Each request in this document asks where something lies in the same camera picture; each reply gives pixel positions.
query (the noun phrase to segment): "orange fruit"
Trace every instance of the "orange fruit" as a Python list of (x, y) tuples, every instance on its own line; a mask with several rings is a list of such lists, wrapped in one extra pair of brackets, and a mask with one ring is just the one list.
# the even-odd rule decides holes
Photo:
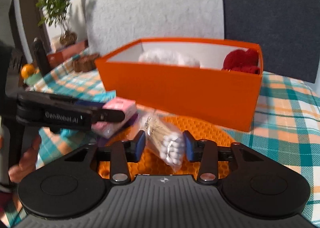
[(26, 79), (35, 73), (35, 68), (31, 64), (26, 64), (21, 69), (21, 76)]

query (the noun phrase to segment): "white fabric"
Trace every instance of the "white fabric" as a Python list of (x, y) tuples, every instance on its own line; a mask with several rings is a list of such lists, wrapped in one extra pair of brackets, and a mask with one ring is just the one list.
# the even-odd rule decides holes
[(86, 0), (91, 52), (143, 37), (224, 39), (222, 0)]
[(164, 49), (152, 49), (145, 51), (140, 55), (139, 61), (156, 64), (200, 67), (199, 60), (183, 55), (177, 51)]

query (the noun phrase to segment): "dark gray panel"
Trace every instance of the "dark gray panel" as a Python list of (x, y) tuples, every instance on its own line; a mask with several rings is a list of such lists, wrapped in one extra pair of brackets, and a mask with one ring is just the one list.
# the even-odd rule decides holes
[(314, 83), (320, 0), (223, 1), (226, 39), (258, 43), (266, 71)]
[(217, 188), (203, 186), (192, 176), (139, 175), (117, 186), (94, 211), (71, 220), (50, 221), (29, 215), (16, 228), (307, 228), (302, 216), (259, 220), (238, 213), (224, 202)]

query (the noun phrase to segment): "potted plant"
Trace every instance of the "potted plant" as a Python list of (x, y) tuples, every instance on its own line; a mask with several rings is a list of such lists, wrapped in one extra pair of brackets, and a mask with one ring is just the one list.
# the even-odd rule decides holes
[(38, 0), (36, 7), (43, 11), (43, 17), (38, 26), (47, 23), (49, 26), (61, 27), (60, 43), (63, 46), (74, 44), (77, 40), (77, 34), (72, 32), (68, 24), (68, 7), (71, 0)]

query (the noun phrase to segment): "red yarn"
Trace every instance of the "red yarn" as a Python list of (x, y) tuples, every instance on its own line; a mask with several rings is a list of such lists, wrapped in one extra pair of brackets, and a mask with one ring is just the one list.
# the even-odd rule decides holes
[(258, 52), (253, 49), (231, 51), (223, 62), (223, 69), (246, 72), (251, 74), (260, 74), (260, 68), (257, 66), (259, 61)]

